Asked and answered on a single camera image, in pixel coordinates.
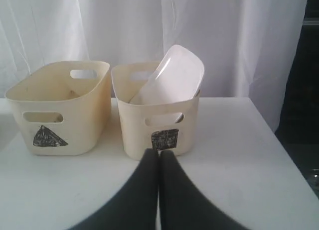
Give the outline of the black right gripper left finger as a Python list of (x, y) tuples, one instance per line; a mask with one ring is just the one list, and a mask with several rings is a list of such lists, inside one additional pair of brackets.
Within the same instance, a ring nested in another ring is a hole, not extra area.
[(158, 204), (159, 154), (146, 149), (123, 187), (73, 230), (154, 230)]

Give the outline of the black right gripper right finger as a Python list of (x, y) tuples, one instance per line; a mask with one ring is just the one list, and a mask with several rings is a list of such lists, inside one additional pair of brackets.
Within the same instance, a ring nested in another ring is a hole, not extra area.
[(171, 150), (159, 155), (159, 211), (163, 230), (245, 230), (192, 183)]

